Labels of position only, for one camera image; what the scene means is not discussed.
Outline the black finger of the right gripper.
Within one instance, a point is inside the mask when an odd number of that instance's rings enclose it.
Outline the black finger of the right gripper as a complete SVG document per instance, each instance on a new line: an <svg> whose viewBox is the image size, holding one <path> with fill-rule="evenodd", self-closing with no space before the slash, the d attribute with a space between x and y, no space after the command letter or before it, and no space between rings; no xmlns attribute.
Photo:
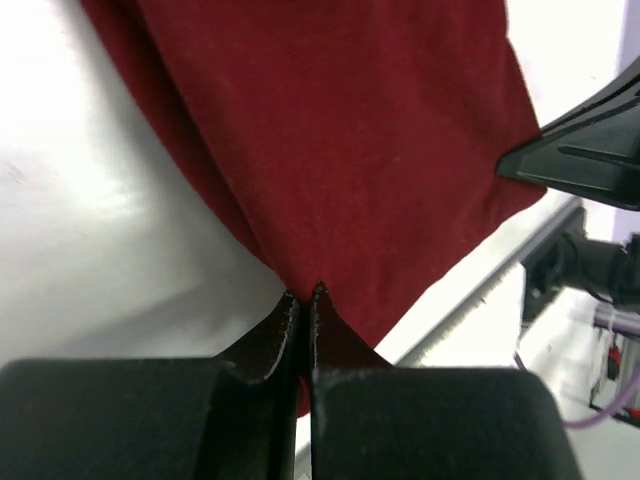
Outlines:
<svg viewBox="0 0 640 480"><path fill-rule="evenodd" d="M500 177L625 210L639 208L639 61L503 155Z"/></svg>

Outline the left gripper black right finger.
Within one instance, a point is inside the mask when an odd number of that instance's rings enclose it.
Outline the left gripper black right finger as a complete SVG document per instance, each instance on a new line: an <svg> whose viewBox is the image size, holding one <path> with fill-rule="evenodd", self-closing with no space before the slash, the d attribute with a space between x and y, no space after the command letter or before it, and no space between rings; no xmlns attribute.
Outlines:
<svg viewBox="0 0 640 480"><path fill-rule="evenodd" d="M510 368L400 368L338 314L309 307L316 479L578 479L555 402Z"/></svg>

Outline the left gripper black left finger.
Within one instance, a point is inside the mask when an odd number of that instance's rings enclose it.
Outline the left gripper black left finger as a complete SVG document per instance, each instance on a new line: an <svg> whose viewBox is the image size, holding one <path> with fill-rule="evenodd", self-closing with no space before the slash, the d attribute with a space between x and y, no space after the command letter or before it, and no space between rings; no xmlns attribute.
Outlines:
<svg viewBox="0 0 640 480"><path fill-rule="evenodd" d="M5 479L289 479L299 303L209 358L29 359L1 371Z"/></svg>

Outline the dark red t-shirt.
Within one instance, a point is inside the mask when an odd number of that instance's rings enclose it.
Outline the dark red t-shirt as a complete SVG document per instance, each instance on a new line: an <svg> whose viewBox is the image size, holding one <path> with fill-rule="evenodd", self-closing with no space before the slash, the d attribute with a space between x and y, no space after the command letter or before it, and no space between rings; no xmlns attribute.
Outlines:
<svg viewBox="0 0 640 480"><path fill-rule="evenodd" d="M87 1L173 161L302 300L378 345L541 187L502 1Z"/></svg>

